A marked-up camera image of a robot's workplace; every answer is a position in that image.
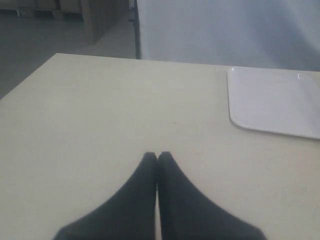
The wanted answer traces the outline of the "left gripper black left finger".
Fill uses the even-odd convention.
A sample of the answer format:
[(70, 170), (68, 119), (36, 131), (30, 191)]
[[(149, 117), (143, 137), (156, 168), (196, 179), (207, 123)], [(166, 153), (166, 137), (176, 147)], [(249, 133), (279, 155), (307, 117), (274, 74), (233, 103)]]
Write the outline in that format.
[(105, 203), (62, 227), (56, 240), (154, 240), (157, 157), (146, 152), (127, 182)]

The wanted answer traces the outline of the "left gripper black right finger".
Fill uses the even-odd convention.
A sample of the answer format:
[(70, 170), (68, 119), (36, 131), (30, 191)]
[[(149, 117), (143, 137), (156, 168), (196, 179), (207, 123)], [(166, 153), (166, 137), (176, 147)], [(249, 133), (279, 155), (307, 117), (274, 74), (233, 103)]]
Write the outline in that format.
[(158, 204), (164, 240), (264, 240), (263, 232), (222, 209), (186, 177), (170, 152), (157, 161)]

